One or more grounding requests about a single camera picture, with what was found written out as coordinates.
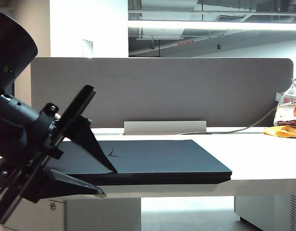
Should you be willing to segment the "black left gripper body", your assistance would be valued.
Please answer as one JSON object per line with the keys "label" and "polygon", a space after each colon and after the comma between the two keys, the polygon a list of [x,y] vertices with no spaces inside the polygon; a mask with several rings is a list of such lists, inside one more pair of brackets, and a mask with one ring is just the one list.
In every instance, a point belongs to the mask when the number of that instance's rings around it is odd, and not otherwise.
{"label": "black left gripper body", "polygon": [[86,85],[60,118],[58,107],[48,103],[41,111],[0,92],[0,224],[6,223],[35,175],[51,158],[59,159],[64,132],[85,110],[95,95]]}

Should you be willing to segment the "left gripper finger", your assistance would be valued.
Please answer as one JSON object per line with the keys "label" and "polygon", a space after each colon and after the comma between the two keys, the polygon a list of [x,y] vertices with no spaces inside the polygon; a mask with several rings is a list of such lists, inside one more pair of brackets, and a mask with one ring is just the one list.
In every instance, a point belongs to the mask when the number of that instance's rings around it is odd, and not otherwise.
{"label": "left gripper finger", "polygon": [[36,203],[40,199],[71,195],[105,195],[98,187],[59,171],[43,168],[32,179],[22,197]]}
{"label": "left gripper finger", "polygon": [[108,160],[99,143],[97,142],[90,128],[89,119],[79,116],[64,132],[64,136],[86,150],[105,168],[113,173],[117,173],[116,168]]}

